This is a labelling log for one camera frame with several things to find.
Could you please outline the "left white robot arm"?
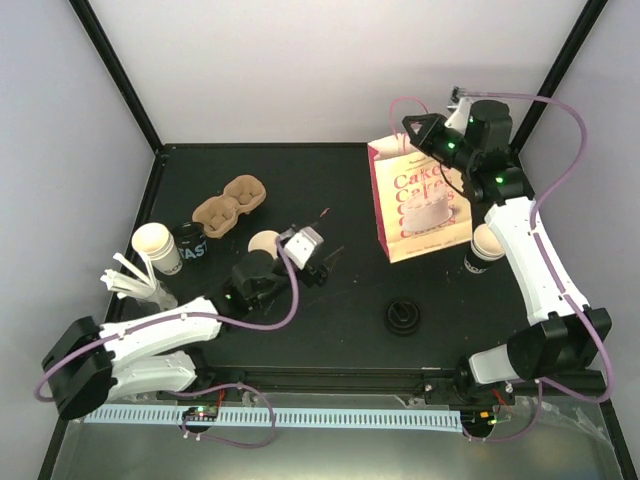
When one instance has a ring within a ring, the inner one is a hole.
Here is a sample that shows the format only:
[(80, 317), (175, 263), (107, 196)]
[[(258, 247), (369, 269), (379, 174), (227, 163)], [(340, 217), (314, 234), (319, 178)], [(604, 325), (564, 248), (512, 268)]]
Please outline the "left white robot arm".
[(323, 243), (316, 226), (293, 226), (276, 234), (274, 254), (249, 251), (214, 294), (125, 322), (73, 321), (41, 362), (35, 399), (74, 420), (127, 395), (207, 397), (215, 376), (185, 346), (212, 341), (226, 326), (257, 332), (286, 327), (299, 309), (300, 287), (321, 286), (328, 278), (318, 259)]

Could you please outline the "brown cardboard cup carrier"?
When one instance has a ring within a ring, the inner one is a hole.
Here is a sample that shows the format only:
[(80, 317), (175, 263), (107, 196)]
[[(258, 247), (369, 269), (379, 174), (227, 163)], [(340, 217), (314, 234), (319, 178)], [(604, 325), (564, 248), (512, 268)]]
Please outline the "brown cardboard cup carrier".
[(266, 199), (266, 188), (251, 175), (240, 175), (228, 183), (221, 195), (210, 197), (199, 205), (192, 220), (200, 223), (208, 238), (220, 239), (238, 222), (241, 214), (249, 214)]

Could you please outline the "black paper coffee cup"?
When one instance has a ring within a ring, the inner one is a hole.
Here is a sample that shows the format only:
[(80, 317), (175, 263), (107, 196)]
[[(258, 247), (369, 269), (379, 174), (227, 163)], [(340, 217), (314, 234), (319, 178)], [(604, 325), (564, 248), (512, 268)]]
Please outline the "black paper coffee cup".
[(277, 240), (279, 233), (273, 230), (262, 230), (256, 233), (248, 243), (248, 252), (263, 251), (273, 259), (278, 258)]

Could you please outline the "cake print paper bag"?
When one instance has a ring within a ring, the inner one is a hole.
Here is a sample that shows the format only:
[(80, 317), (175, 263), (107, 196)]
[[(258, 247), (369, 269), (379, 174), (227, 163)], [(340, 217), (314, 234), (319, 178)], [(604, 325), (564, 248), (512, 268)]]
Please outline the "cake print paper bag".
[(461, 174), (419, 152), (389, 107), (391, 134), (367, 144), (379, 243), (391, 263), (467, 243), (471, 208)]

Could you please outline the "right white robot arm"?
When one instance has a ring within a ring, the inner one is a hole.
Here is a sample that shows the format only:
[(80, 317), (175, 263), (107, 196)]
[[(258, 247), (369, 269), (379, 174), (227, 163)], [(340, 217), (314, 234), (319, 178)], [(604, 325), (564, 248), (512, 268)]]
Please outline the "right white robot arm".
[(614, 387), (586, 396), (556, 381), (596, 356), (611, 363), (603, 341), (611, 317), (594, 309), (564, 269), (539, 217), (545, 195), (536, 195), (510, 145), (512, 118), (503, 97), (483, 94), (458, 100), (450, 116), (439, 113), (402, 120), (409, 143), (462, 176), (463, 195), (484, 205), (484, 223), (502, 247), (525, 302), (528, 327), (489, 350), (460, 361), (454, 379), (457, 396), (476, 403), (501, 382), (536, 381), (580, 401), (602, 403)]

